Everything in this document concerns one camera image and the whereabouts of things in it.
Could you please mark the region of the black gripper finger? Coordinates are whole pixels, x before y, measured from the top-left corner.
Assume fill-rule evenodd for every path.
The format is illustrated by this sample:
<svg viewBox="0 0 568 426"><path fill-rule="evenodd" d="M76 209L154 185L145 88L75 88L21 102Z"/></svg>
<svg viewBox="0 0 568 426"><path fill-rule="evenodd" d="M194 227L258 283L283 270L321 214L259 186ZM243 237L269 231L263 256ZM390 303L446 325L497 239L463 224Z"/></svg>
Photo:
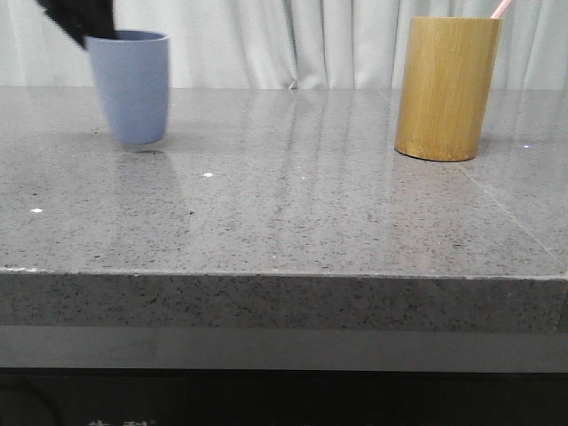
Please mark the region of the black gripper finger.
<svg viewBox="0 0 568 426"><path fill-rule="evenodd" d="M86 38L118 39L113 0L37 0L44 14L82 49Z"/></svg>

